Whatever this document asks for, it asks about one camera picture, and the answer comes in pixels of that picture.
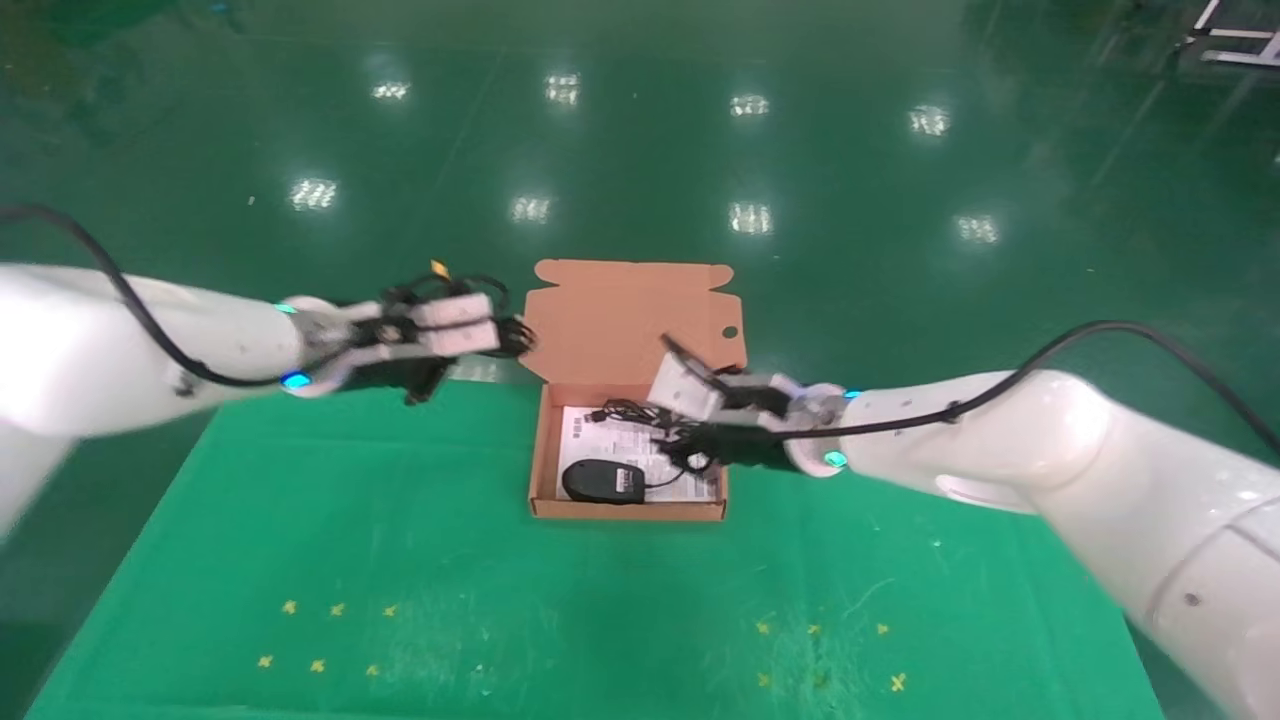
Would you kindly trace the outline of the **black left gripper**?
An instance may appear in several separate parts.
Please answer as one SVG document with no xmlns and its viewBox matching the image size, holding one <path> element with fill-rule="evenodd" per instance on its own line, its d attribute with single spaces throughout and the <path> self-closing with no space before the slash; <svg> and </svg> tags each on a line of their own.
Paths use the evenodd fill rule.
<svg viewBox="0 0 1280 720">
<path fill-rule="evenodd" d="M 402 357 L 353 369 L 340 392 L 392 388 L 403 392 L 406 406 L 431 400 L 453 368 L 452 357 Z"/>
</svg>

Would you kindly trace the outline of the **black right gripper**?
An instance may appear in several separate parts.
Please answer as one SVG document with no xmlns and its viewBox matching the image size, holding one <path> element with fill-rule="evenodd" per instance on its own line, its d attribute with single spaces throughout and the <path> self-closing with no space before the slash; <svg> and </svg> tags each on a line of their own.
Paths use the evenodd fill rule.
<svg viewBox="0 0 1280 720">
<path fill-rule="evenodd" d="M 785 441 L 760 427 L 710 424 L 703 432 L 677 432 L 658 439 L 658 450 L 680 461 L 684 475 L 716 478 L 717 465 L 800 471 Z"/>
</svg>

